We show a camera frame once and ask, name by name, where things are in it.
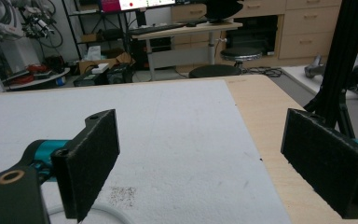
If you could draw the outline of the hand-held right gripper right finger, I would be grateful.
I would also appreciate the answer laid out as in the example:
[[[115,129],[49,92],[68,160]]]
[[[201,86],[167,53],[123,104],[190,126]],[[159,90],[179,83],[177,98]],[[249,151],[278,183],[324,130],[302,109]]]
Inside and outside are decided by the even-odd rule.
[[[358,143],[321,117],[287,110],[281,153],[345,219],[358,219]]]

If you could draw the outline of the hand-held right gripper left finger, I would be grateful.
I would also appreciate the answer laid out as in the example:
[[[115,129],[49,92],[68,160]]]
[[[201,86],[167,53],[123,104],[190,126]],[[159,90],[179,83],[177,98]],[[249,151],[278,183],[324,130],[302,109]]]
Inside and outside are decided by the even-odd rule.
[[[83,221],[120,153],[116,110],[85,119],[85,128],[51,157],[67,218]]]

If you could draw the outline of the black equipment case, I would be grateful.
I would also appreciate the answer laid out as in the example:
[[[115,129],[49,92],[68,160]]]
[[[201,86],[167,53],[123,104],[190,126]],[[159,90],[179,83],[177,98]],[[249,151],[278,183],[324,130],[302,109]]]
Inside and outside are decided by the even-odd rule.
[[[128,63],[114,65],[102,73],[93,74],[90,69],[73,81],[75,87],[132,83],[134,71]]]

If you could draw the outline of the white foam mat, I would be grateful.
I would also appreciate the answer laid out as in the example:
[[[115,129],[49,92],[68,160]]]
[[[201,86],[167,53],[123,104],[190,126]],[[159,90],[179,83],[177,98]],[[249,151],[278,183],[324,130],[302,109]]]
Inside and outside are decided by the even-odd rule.
[[[288,224],[222,80],[0,93],[0,172],[37,139],[71,139],[115,109],[120,153],[92,223]]]

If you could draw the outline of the grey handheld device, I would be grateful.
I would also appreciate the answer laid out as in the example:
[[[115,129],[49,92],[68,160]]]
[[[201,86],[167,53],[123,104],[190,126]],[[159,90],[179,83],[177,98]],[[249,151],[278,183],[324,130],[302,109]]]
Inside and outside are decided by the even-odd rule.
[[[325,65],[322,64],[322,56],[317,55],[313,62],[304,68],[305,76],[308,78],[314,78],[324,73]]]

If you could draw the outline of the round white side table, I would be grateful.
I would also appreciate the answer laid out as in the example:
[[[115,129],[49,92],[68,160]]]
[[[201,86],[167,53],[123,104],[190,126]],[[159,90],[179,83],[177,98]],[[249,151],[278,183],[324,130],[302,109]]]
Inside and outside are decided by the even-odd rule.
[[[6,91],[17,91],[17,90],[25,90],[30,88],[39,87],[42,84],[46,84],[54,81],[58,86],[63,85],[65,83],[65,76],[70,72],[69,67],[65,67],[61,73],[56,73],[53,70],[47,71],[45,73],[40,74],[20,74],[18,76],[11,77],[10,79],[5,81],[4,87]],[[20,77],[31,77],[32,80],[21,83]]]

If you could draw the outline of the black tripod stand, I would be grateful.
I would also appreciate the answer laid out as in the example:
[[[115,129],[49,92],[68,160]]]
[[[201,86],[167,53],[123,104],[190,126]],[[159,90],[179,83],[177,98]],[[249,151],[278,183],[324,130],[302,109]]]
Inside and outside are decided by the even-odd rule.
[[[358,54],[358,0],[342,0],[320,90],[305,110],[324,118],[327,127],[338,128],[350,138],[355,134],[346,105],[348,87],[358,84],[352,69]]]

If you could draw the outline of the cardboard box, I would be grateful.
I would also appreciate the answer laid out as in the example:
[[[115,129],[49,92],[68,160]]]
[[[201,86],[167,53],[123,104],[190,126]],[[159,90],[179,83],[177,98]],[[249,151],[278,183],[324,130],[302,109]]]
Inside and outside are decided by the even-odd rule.
[[[108,63],[109,67],[112,67],[120,63],[134,64],[135,60],[130,56],[129,53],[123,52],[119,54],[116,58],[94,60],[94,61],[80,61],[78,63],[79,74],[83,75],[85,72],[89,71],[93,65],[98,65],[100,63]]]

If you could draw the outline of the light wooden drawer cabinet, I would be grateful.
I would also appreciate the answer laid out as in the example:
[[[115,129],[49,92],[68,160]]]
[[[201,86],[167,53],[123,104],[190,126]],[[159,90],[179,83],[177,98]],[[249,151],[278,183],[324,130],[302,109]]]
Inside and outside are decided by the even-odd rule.
[[[272,55],[251,66],[293,66],[310,62],[330,50],[342,0],[243,0],[236,19],[276,16],[277,34]]]

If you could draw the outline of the chrome-rimmed black stool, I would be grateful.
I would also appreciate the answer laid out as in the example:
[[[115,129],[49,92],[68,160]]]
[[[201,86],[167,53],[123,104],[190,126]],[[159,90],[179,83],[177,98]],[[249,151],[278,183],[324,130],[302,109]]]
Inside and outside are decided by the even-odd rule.
[[[234,66],[242,68],[244,62],[253,61],[262,57],[262,51],[255,48],[231,48],[220,52],[223,60],[234,62]]]

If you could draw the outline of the black round stool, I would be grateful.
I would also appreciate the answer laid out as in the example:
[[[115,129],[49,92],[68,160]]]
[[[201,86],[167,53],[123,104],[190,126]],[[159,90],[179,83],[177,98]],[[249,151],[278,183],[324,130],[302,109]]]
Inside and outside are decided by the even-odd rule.
[[[190,78],[204,78],[204,77],[225,77],[238,76],[241,70],[238,67],[226,64],[209,64],[193,69],[189,72]]]

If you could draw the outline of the black keyboard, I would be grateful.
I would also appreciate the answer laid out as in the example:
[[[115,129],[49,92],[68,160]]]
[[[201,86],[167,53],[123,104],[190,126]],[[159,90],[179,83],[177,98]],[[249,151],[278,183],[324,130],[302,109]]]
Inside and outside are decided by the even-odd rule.
[[[171,29],[177,29],[186,26],[182,23],[176,23],[176,24],[166,24],[166,25],[160,25],[160,26],[149,26],[149,27],[142,27],[137,29],[131,29],[127,32],[128,35],[145,35],[145,34],[151,34],[155,32],[161,32]]]

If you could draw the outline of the wooden standing desk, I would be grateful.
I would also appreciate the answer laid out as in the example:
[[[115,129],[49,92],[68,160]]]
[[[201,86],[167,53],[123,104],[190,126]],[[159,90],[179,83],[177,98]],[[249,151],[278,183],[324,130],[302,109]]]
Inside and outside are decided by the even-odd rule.
[[[143,35],[131,35],[133,39],[144,40],[149,63],[151,80],[156,80],[156,68],[186,65],[191,63],[215,64],[215,32],[236,30],[242,27],[241,23],[226,21],[221,23],[201,23],[195,27],[181,27]],[[207,34],[208,43],[205,46],[188,49],[171,49],[154,52],[150,40],[163,37],[177,37],[181,35]]]

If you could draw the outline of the computer monitor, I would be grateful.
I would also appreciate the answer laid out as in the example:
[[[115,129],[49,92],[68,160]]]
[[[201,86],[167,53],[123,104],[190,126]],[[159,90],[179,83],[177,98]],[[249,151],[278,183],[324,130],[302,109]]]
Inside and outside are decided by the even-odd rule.
[[[173,6],[176,0],[99,0],[103,12],[122,12],[152,7]]]

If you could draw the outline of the black office chair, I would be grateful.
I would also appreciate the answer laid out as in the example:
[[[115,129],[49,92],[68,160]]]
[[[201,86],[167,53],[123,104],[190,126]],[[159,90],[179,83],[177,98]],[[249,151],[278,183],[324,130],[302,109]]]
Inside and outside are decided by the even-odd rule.
[[[208,0],[205,17],[209,21],[222,21],[243,9],[241,0]]]

